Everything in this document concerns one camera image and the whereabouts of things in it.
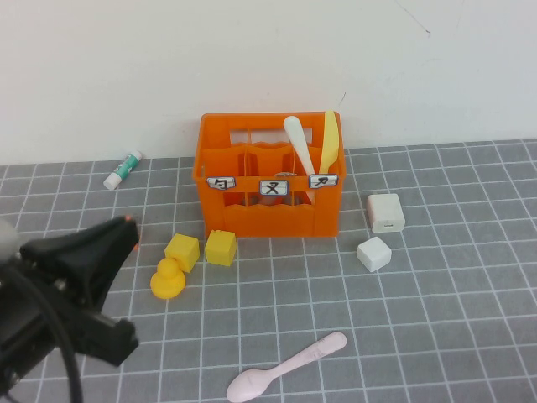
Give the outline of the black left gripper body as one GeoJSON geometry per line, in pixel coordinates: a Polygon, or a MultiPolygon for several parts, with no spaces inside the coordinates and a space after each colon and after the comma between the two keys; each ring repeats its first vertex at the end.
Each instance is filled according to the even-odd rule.
{"type": "Polygon", "coordinates": [[[46,355],[60,344],[54,333],[67,336],[72,350],[84,355],[110,353],[110,318],[102,315],[110,289],[110,277],[90,278],[85,289],[43,275],[31,275],[29,283],[39,300],[24,308],[24,350],[46,355]]]}

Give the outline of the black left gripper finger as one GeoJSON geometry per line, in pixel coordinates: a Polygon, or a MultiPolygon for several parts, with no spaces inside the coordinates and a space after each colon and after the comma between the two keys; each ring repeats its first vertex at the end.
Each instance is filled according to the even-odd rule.
{"type": "Polygon", "coordinates": [[[105,334],[98,336],[91,344],[90,356],[112,366],[119,366],[137,347],[138,338],[134,332],[105,334]]]}
{"type": "Polygon", "coordinates": [[[136,329],[132,322],[121,319],[114,323],[111,336],[117,340],[137,340],[136,329]]]}

